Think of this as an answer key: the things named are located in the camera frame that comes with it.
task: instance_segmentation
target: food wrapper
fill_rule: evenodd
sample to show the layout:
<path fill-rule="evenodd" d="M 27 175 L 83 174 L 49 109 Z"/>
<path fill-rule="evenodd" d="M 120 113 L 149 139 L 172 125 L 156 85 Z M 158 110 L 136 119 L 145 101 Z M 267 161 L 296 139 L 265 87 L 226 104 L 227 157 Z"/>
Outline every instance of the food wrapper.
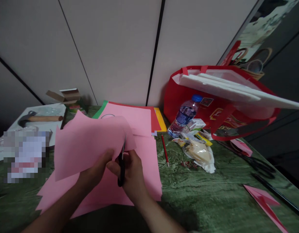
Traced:
<path fill-rule="evenodd" d="M 208 146 L 210 141 L 199 136 L 200 139 L 198 139 L 196 135 L 200 135 L 199 131 L 195 130 L 187 134 L 182 132 L 179 138 L 172 141 L 178 143 L 185 155 L 195 160 L 195 164 L 201 166 L 208 173 L 214 173 L 214 156 L 211 147 Z"/>

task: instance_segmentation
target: bottle label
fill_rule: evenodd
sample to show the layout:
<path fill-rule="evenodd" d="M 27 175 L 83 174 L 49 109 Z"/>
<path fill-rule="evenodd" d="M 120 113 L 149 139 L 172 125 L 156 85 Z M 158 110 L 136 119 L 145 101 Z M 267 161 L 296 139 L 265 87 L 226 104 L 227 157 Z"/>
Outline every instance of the bottle label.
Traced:
<path fill-rule="evenodd" d="M 187 125 L 188 122 L 190 122 L 191 119 L 193 119 L 194 116 L 187 116 L 183 114 L 181 111 L 178 111 L 178 114 L 176 116 L 176 120 L 181 123 L 182 125 Z"/>

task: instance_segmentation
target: blue bottle cap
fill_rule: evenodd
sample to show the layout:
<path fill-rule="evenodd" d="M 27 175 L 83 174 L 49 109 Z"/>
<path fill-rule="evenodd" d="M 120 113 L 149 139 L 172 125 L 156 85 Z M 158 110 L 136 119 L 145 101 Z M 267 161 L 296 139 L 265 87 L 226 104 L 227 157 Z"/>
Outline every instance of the blue bottle cap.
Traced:
<path fill-rule="evenodd" d="M 193 95 L 192 96 L 192 100 L 195 102 L 195 103 L 199 103 L 199 102 L 201 102 L 202 101 L 202 96 L 200 96 L 200 95 Z"/>

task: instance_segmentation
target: right hand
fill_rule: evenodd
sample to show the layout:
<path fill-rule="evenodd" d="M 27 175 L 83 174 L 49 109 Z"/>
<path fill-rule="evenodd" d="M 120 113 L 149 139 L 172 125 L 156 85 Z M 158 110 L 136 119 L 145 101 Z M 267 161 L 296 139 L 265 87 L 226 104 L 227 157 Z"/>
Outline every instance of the right hand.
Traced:
<path fill-rule="evenodd" d="M 149 193 L 145 186 L 140 157 L 135 150 L 130 150 L 128 153 L 129 154 L 123 155 L 123 160 L 125 162 L 125 180 L 122 187 L 133 204 L 138 205 L 144 199 L 149 197 Z M 120 177 L 120 166 L 117 159 L 108 162 L 106 167 L 117 177 Z"/>

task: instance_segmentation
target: hammer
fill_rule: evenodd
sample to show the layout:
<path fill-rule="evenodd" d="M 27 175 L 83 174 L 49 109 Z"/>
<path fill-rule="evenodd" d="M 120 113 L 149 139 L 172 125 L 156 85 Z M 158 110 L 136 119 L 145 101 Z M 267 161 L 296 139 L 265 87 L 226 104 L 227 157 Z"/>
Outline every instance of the hammer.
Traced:
<path fill-rule="evenodd" d="M 29 111 L 29 113 L 25 116 L 22 116 L 18 120 L 18 125 L 22 128 L 25 127 L 27 122 L 40 122 L 40 121 L 61 121 L 63 120 L 62 116 L 35 116 L 37 112 Z"/>

